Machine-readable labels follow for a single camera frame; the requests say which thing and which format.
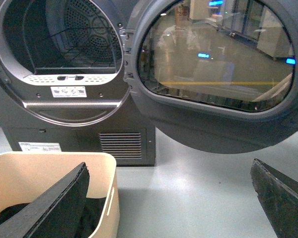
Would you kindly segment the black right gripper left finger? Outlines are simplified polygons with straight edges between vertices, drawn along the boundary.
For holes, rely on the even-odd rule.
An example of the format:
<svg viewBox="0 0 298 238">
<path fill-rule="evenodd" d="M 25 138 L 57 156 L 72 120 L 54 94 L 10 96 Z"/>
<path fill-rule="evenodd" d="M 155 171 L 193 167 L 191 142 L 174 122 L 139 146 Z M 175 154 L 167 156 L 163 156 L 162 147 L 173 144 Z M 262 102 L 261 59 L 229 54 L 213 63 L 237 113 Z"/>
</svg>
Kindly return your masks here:
<svg viewBox="0 0 298 238">
<path fill-rule="evenodd" d="M 0 225 L 0 238 L 73 238 L 85 206 L 89 171 L 80 163 Z"/>
</svg>

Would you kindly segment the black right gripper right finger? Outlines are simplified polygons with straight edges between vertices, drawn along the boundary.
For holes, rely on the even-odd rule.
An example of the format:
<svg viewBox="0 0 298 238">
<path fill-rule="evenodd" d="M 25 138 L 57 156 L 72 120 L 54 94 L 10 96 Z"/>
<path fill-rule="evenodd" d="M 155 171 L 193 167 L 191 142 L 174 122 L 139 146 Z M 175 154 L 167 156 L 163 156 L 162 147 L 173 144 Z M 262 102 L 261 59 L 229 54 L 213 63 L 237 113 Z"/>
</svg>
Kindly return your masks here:
<svg viewBox="0 0 298 238">
<path fill-rule="evenodd" d="M 279 238 L 298 238 L 298 182 L 259 159 L 250 170 L 257 198 Z"/>
</svg>

